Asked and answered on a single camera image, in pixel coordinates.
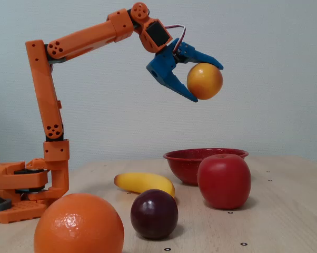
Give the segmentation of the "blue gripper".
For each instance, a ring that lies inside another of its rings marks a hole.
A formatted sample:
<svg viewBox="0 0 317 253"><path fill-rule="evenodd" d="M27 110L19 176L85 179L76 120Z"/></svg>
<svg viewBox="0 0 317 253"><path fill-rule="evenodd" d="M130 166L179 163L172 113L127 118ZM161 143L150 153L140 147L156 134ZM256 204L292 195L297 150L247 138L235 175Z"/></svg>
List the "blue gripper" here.
<svg viewBox="0 0 317 253"><path fill-rule="evenodd" d="M173 73L176 67L173 49L178 39L175 39L171 44L165 46L161 51L155 54L154 59L149 62L146 69L153 75L159 84L171 89L179 95L193 102L198 102L198 99L193 95L187 87ZM177 48L177 61L179 63L208 63L223 70L223 65L214 57L197 51L195 47L182 42Z"/></svg>

